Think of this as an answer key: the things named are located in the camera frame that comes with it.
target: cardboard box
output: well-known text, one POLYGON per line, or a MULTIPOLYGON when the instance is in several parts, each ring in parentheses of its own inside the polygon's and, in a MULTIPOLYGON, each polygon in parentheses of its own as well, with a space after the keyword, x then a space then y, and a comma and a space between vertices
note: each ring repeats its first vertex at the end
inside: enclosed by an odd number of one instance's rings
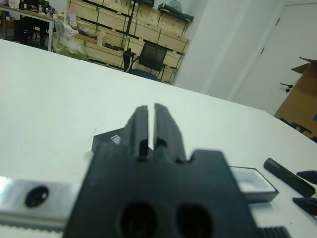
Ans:
POLYGON ((6 27, 10 29, 14 29, 14 18, 10 17, 8 20, 8 17, 6 18, 6 27))
POLYGON ((292 69, 302 76, 275 117, 305 127, 311 133, 304 132, 304 135, 312 138, 317 136, 317 60, 300 58, 308 63, 292 69))

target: office chair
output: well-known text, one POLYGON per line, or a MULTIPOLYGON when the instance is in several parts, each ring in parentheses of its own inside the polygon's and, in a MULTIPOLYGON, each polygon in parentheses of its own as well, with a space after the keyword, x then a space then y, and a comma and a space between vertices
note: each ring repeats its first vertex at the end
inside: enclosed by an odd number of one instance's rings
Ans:
POLYGON ((156 44, 145 42, 140 56, 134 59, 135 53, 131 52, 131 48, 129 48, 123 53, 124 72, 157 81, 158 76, 155 76, 151 73, 147 73, 139 69, 132 69, 134 62, 139 60, 140 65, 158 71, 158 75, 163 70, 161 77, 162 79, 165 71, 165 65, 163 64, 163 62, 165 60, 166 53, 166 48, 156 44))

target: bottle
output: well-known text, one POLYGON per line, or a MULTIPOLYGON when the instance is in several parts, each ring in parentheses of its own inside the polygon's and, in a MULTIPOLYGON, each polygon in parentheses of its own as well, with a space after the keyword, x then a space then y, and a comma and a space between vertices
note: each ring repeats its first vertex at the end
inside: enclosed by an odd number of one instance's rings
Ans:
POLYGON ((24 10, 24 2, 23 2, 23 0, 20 1, 19 9, 20 10, 24 10))

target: screw hole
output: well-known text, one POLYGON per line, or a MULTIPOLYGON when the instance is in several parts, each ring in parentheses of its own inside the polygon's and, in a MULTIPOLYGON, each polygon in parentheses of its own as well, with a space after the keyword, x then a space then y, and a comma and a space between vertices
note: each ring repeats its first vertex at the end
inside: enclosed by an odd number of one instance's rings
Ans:
POLYGON ((121 219, 121 226, 127 238, 149 238, 156 228, 156 216, 151 206, 136 203, 128 206, 121 219))
POLYGON ((198 205, 183 205, 177 212, 177 226, 184 238, 209 238, 212 223, 208 213, 198 205))
POLYGON ((25 205, 27 207, 38 207, 49 196, 49 190, 46 187, 40 186, 32 189, 25 198, 25 205))

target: white tabletop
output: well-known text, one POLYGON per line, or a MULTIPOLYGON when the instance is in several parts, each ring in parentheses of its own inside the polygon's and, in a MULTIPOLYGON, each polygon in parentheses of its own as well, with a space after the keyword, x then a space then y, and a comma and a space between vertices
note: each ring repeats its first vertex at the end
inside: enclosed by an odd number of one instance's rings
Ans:
MULTIPOLYGON (((149 107, 151 131, 154 103, 161 103, 188 157, 220 150, 230 165, 257 168, 280 191, 271 203, 251 206, 258 226, 316 236, 317 220, 292 202, 300 195, 263 163, 271 157, 293 172, 317 170, 317 145, 268 113, 4 40, 0 56, 1 176, 79 183, 94 135, 124 127, 140 105, 149 107)), ((0 226, 0 238, 60 236, 0 226)))

